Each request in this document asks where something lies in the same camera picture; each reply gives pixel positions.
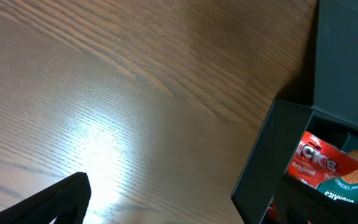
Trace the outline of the red Hacks candy bag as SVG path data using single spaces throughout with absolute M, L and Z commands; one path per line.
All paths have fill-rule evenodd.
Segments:
M 305 132 L 287 174 L 317 190 L 320 184 L 345 176 L 358 169 L 358 159 Z

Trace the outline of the teal Chunkies cookie box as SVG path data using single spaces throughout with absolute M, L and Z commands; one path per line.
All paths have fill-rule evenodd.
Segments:
M 341 150 L 358 159 L 358 137 L 348 134 Z M 332 200 L 358 202 L 358 169 L 350 174 L 323 182 L 317 188 L 318 192 Z

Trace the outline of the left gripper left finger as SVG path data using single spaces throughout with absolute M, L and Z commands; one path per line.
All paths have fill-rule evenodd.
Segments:
M 91 198 L 85 172 L 77 172 L 0 212 L 0 224 L 82 224 Z

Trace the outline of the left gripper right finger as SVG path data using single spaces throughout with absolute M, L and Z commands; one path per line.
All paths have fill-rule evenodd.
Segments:
M 285 174 L 273 194 L 280 223 L 358 223 L 358 205 L 332 200 Z

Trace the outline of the black gift box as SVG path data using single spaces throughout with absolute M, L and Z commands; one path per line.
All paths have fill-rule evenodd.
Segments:
M 244 223 L 270 222 L 274 191 L 307 131 L 340 148 L 349 133 L 358 137 L 358 1 L 317 3 L 301 72 L 273 99 L 231 194 Z

